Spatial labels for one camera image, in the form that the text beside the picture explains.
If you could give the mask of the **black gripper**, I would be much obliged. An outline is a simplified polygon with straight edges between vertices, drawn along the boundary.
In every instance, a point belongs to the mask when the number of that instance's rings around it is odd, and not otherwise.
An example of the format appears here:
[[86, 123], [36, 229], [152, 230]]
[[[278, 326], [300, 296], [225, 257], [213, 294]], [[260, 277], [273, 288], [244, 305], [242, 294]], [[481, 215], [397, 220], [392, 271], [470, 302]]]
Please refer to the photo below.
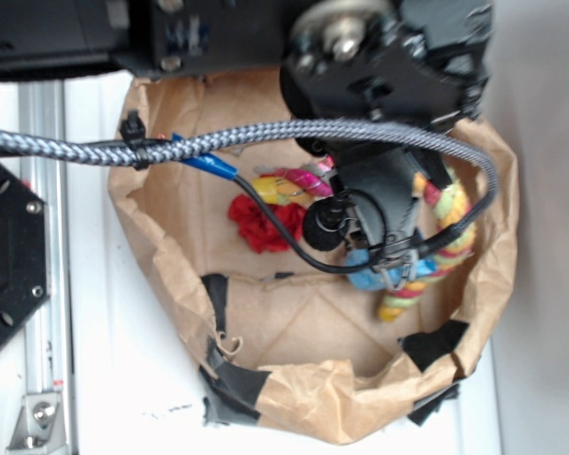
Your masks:
[[[488, 1], [307, 1], [291, 6], [280, 83], [296, 119], [315, 119], [316, 136], [299, 137], [335, 163], [335, 193], [314, 204], [304, 236], [316, 249], [344, 239], [366, 249], [391, 289], [412, 279], [416, 263], [466, 234], [496, 194], [496, 172], [483, 153], [449, 138], [474, 119], [487, 81]], [[416, 225], [417, 175], [452, 184], [444, 157], [478, 167], [485, 195], [430, 238]], [[387, 271], [403, 266], [399, 284]]]

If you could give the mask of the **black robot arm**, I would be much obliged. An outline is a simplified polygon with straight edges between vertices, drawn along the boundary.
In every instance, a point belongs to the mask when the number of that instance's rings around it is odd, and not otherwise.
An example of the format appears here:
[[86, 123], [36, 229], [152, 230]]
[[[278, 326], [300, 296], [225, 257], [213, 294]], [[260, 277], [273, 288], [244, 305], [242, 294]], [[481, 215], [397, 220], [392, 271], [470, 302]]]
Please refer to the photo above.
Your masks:
[[408, 282], [498, 190], [490, 158], [449, 137], [478, 116], [490, 31], [488, 1], [0, 1], [0, 82], [276, 66], [292, 114], [180, 142], [148, 138], [137, 113], [115, 142], [0, 131], [0, 156], [211, 169], [214, 151], [293, 138], [335, 161], [334, 192], [309, 208], [305, 241], [350, 242], [367, 254], [363, 269], [398, 268]]

